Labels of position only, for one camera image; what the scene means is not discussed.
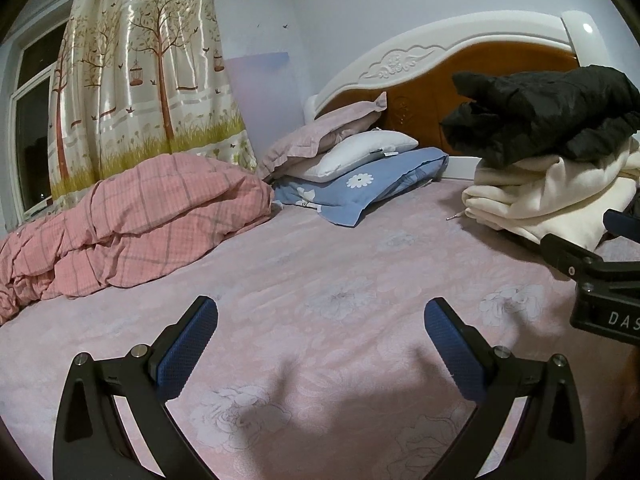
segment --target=plaid pattern fabric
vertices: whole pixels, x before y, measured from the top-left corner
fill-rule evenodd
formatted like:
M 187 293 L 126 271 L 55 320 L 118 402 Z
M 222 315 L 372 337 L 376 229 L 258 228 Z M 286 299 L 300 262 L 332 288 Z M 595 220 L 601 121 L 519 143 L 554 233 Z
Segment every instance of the plaid pattern fabric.
M 0 241 L 0 324 L 62 294 L 160 278 L 270 217 L 273 190 L 226 162 L 159 155 Z

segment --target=pillow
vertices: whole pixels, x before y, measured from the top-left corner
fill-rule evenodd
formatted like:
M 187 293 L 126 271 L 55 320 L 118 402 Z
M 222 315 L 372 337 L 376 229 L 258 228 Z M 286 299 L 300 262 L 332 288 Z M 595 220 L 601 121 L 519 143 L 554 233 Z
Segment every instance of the pillow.
M 338 108 L 278 140 L 258 162 L 257 175 L 265 180 L 304 158 L 326 152 L 338 142 L 367 130 L 386 110 L 386 92 L 374 101 Z
M 328 152 L 287 168 L 285 174 L 311 182 L 328 182 L 389 153 L 408 152 L 417 145 L 417 140 L 401 132 L 371 130 L 352 135 Z
M 422 148 L 374 160 L 331 182 L 284 176 L 273 184 L 274 198 L 316 209 L 329 222 L 352 227 L 369 204 L 439 177 L 448 160 L 438 148 Z

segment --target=white headboard frame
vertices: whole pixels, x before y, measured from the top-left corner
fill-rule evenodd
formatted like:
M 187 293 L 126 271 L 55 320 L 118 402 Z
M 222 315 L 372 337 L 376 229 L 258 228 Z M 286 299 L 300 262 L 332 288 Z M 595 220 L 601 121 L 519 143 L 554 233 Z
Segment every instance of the white headboard frame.
M 562 17 L 524 10 L 475 12 L 414 28 L 369 50 L 305 104 L 309 123 L 339 93 L 388 88 L 414 79 L 464 48 L 487 41 L 520 41 L 574 52 L 581 66 L 610 66 L 602 35 L 586 12 Z M 478 158 L 450 157 L 446 178 L 473 179 Z

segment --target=window pane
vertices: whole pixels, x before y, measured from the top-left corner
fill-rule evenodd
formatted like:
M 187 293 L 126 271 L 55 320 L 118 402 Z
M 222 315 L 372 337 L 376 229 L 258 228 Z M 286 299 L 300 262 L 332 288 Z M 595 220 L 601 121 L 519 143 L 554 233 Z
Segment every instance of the window pane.
M 62 36 L 65 33 L 66 23 L 52 30 L 43 36 L 29 48 L 25 49 L 20 65 L 20 77 L 18 78 L 18 88 L 24 85 L 29 79 L 41 70 L 44 70 L 58 58 Z
M 51 195 L 47 163 L 49 79 L 23 95 L 15 107 L 15 146 L 24 209 Z

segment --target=blanket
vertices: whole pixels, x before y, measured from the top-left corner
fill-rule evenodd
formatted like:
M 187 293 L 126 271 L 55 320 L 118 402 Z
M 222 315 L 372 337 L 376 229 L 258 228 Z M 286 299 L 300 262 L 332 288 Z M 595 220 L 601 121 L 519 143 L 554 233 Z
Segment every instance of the blanket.
M 605 232 L 602 215 L 631 202 L 639 177 L 639 145 L 631 138 L 597 162 L 545 155 L 496 170 L 481 161 L 462 201 L 467 216 L 493 229 L 535 243 L 552 233 L 593 251 Z
M 445 117 L 442 131 L 462 155 L 484 158 L 494 168 L 550 153 L 598 161 L 640 129 L 640 92 L 614 68 L 507 76 L 459 72 L 453 83 L 474 101 Z
M 259 178 L 213 158 L 141 162 L 0 241 L 0 324 L 33 301 L 169 274 L 268 220 L 272 199 Z

